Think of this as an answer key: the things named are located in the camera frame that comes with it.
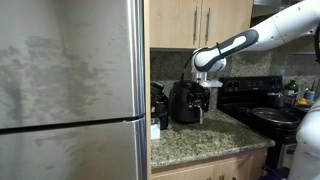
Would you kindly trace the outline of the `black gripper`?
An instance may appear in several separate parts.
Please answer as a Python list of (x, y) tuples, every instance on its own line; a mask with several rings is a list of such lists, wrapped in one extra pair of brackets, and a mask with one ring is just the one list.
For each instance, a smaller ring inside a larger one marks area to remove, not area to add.
[[(187, 95), (186, 102), (188, 104), (188, 107), (192, 110), (198, 109), (207, 112), (209, 108), (209, 96), (209, 91), (189, 93)], [(203, 124), (202, 112), (200, 112), (199, 123)]]

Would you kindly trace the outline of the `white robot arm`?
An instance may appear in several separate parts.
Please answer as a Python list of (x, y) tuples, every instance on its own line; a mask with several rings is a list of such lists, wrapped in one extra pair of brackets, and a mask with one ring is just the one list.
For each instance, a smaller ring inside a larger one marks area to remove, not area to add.
[[(302, 0), (213, 47), (194, 51), (198, 72), (241, 51), (264, 51), (313, 35), (320, 24), (320, 0)], [(314, 101), (296, 132), (297, 148), (287, 180), (320, 180), (320, 99)]]

